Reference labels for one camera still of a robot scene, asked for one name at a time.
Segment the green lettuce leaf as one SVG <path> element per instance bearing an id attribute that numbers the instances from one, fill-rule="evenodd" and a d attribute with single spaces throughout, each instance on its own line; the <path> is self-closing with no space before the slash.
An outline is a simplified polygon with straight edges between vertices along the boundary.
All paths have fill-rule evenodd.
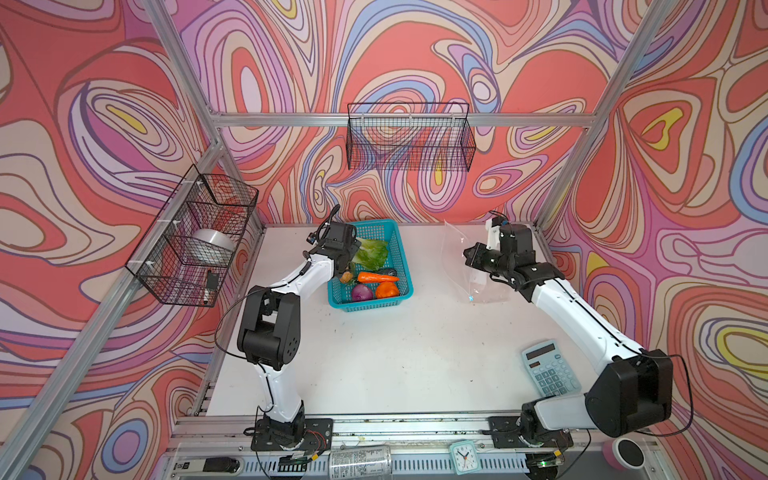
<path id="1" fill-rule="evenodd" d="M 359 239 L 360 246 L 352 262 L 369 271 L 383 268 L 389 257 L 388 242 L 376 239 Z"/>

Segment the orange carrot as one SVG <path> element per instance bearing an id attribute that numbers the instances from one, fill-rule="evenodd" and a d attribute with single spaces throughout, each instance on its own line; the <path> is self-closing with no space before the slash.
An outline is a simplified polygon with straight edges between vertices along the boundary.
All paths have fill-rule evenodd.
<path id="1" fill-rule="evenodd" d="M 396 283 L 399 281 L 399 278 L 397 276 L 392 275 L 384 275 L 379 273 L 373 273 L 373 272 L 360 272 L 357 275 L 357 282 L 363 283 L 363 284 L 373 284 L 373 283 Z"/>

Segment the teal plastic basket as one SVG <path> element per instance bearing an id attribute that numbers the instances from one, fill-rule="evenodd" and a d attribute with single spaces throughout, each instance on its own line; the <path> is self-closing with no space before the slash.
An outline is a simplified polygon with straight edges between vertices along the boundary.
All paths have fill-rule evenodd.
<path id="1" fill-rule="evenodd" d="M 342 276 L 328 283 L 329 305 L 359 312 L 397 306 L 410 299 L 414 287 L 397 223 L 380 219 L 353 225 L 361 246 Z"/>

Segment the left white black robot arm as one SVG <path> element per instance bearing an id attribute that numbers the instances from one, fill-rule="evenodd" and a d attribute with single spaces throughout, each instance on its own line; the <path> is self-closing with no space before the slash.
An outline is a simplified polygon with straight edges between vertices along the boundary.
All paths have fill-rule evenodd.
<path id="1" fill-rule="evenodd" d="M 237 348 L 266 388 L 268 403 L 254 426 L 256 445 L 293 449 L 307 437 L 305 407 L 287 366 L 301 341 L 301 301 L 341 276 L 360 249 L 357 228 L 325 220 L 307 237 L 311 249 L 283 279 L 248 291 Z"/>

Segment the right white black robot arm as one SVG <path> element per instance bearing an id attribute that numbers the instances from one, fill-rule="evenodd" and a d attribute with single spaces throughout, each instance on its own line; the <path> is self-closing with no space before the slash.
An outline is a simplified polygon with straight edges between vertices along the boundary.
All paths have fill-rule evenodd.
<path id="1" fill-rule="evenodd" d="M 523 405 L 515 433 L 525 445 L 542 446 L 573 429 L 596 429 L 610 438 L 668 420 L 674 366 L 661 350 L 649 351 L 591 307 L 552 263 L 536 258 L 531 229 L 495 212 L 486 222 L 485 243 L 464 250 L 466 266 L 506 285 L 546 313 L 592 366 L 596 379 L 582 388 L 555 375 L 541 345 L 524 354 L 541 398 Z"/>

